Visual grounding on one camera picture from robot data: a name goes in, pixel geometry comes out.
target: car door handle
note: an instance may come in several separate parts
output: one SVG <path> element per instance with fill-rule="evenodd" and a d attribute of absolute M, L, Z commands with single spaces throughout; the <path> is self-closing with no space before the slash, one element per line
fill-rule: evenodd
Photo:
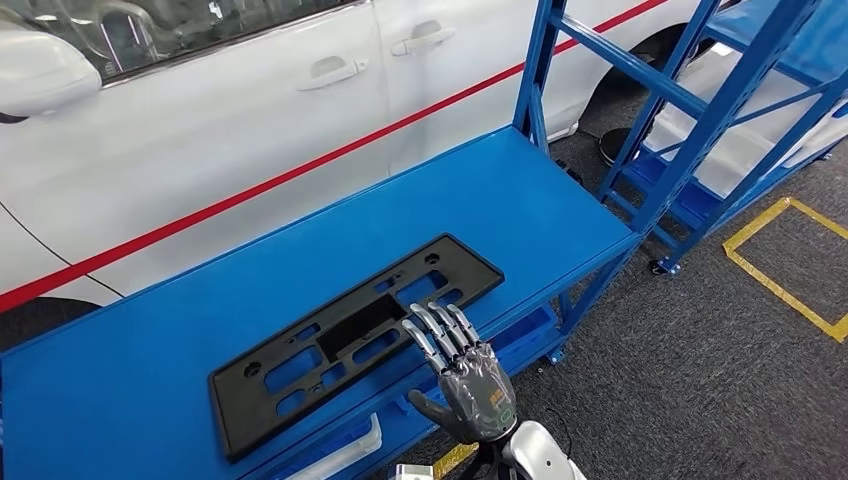
<path fill-rule="evenodd" d="M 368 60 L 344 60 L 341 57 L 327 57 L 312 64 L 310 77 L 298 83 L 300 91 L 317 90 L 359 75 L 368 69 Z"/>
<path fill-rule="evenodd" d="M 392 47 L 392 55 L 402 57 L 404 55 L 420 52 L 427 47 L 444 42 L 448 38 L 452 37 L 454 33 L 456 33 L 456 30 L 453 28 L 440 28 L 433 33 L 428 33 L 421 37 L 407 38 L 402 42 L 396 43 Z"/>

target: yellow tape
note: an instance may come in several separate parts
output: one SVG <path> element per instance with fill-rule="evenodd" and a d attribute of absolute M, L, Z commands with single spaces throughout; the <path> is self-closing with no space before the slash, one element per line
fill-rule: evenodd
<path fill-rule="evenodd" d="M 450 452 L 446 453 L 445 456 L 433 464 L 433 478 L 436 480 L 444 478 L 445 475 L 456 468 L 456 466 L 462 463 L 463 460 L 468 458 L 472 453 L 476 452 L 477 448 L 478 446 L 476 443 L 473 445 L 459 444 L 453 447 Z"/>
<path fill-rule="evenodd" d="M 842 319 L 836 322 L 836 324 L 827 322 L 736 252 L 736 249 L 738 249 L 740 245 L 748 241 L 755 233 L 760 231 L 764 226 L 774 220 L 790 206 L 793 206 L 809 215 L 813 218 L 813 220 L 824 225 L 837 235 L 840 235 L 842 238 L 848 239 L 848 230 L 844 227 L 825 218 L 822 214 L 804 205 L 797 199 L 786 197 L 778 200 L 777 203 L 766 209 L 766 211 L 752 220 L 751 223 L 742 227 L 741 230 L 736 232 L 732 237 L 724 242 L 724 251 L 727 254 L 727 257 L 739 265 L 743 270 L 748 272 L 748 275 L 754 277 L 787 305 L 800 312 L 801 315 L 807 317 L 810 322 L 819 327 L 822 331 L 824 331 L 824 333 L 833 337 L 837 342 L 842 343 L 845 341 L 845 338 L 848 337 L 848 314 L 842 317 Z"/>

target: white bin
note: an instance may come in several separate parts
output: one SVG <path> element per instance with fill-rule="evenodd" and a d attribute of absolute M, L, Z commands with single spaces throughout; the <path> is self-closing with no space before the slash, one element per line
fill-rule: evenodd
<path fill-rule="evenodd" d="M 287 480 L 325 480 L 362 460 L 383 446 L 383 432 L 377 414 L 371 414 L 371 430 L 356 441 L 291 475 Z"/>

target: car side mirror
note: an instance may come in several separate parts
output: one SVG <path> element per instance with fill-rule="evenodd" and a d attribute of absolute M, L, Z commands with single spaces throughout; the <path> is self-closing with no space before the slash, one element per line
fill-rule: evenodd
<path fill-rule="evenodd" d="M 100 86 L 94 66 L 61 38 L 0 20 L 0 116 L 59 110 Z"/>

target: blue shelving rack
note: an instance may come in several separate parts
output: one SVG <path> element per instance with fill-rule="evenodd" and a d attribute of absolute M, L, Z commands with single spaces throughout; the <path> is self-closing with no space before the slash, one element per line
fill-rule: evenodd
<path fill-rule="evenodd" d="M 510 125 L 4 352 L 5 478 L 285 478 L 356 438 L 374 413 L 381 447 L 334 478 L 386 464 L 434 429 L 405 398 L 413 388 L 438 397 L 415 347 L 235 464 L 219 446 L 207 375 L 445 232 L 504 273 L 466 313 L 505 369 L 544 356 L 559 362 L 568 335 L 816 3 L 781 0 L 731 74 L 733 88 L 707 104 L 674 77 L 718 0 L 699 5 L 661 73 L 567 15 L 565 0 L 541 0 Z M 699 119 L 681 146 L 686 160 L 662 172 L 627 223 L 547 155 L 541 99 L 561 30 L 651 88 L 644 129 L 664 100 Z M 632 137 L 635 152 L 641 137 Z M 593 272 L 572 305 L 570 288 Z M 425 295 L 447 293 L 433 285 Z M 561 319 L 549 304 L 557 296 Z M 352 342 L 359 349 L 368 340 Z"/>
<path fill-rule="evenodd" d="M 807 18 L 809 20 L 800 24 L 792 22 L 791 28 L 783 31 L 770 30 L 772 25 L 777 25 L 774 22 L 780 21 L 779 17 L 784 15 L 798 15 L 801 20 Z M 623 208 L 628 215 L 635 216 L 635 207 L 615 190 L 618 186 L 617 181 L 621 177 L 626 178 L 643 193 L 657 188 L 664 175 L 674 177 L 682 175 L 678 178 L 686 180 L 679 194 L 672 199 L 669 209 L 670 215 L 687 230 L 686 236 L 678 240 L 660 226 L 653 227 L 652 233 L 670 250 L 667 256 L 652 263 L 651 268 L 654 273 L 677 273 L 680 269 L 678 264 L 680 259 L 702 238 L 718 229 L 780 182 L 824 155 L 835 145 L 836 142 L 825 146 L 793 167 L 772 169 L 807 131 L 833 109 L 848 88 L 846 72 L 848 55 L 845 54 L 845 49 L 848 48 L 846 24 L 848 24 L 848 3 L 844 0 L 821 2 L 747 0 L 711 16 L 699 35 L 693 37 L 696 42 L 706 38 L 717 40 L 745 53 L 749 58 L 752 55 L 762 55 L 762 58 L 768 58 L 763 65 L 771 65 L 775 70 L 807 87 L 806 91 L 800 94 L 744 116 L 736 116 L 735 112 L 741 104 L 734 105 L 734 109 L 728 110 L 725 119 L 730 122 L 730 126 L 753 120 L 814 95 L 820 95 L 820 97 L 726 198 L 710 191 L 694 178 L 693 173 L 703 160 L 703 155 L 695 154 L 693 149 L 681 148 L 687 143 L 711 146 L 715 142 L 711 135 L 705 135 L 703 131 L 693 129 L 685 142 L 659 151 L 651 150 L 643 143 L 654 117 L 662 106 L 662 102 L 658 101 L 656 95 L 651 97 L 602 183 L 599 198 L 602 201 L 608 199 Z M 772 48 L 772 45 L 769 45 L 770 42 L 774 42 L 774 45 L 781 48 Z M 721 93 L 733 96 L 734 90 L 747 92 L 748 89 L 759 85 L 762 70 L 749 72 L 741 64 L 740 61 L 740 65 L 725 81 Z M 689 115 L 693 113 L 682 110 Z M 848 107 L 843 107 L 834 116 L 840 117 L 845 114 L 848 114 Z M 663 159 L 664 154 L 677 148 L 681 150 L 675 155 L 673 162 Z"/>

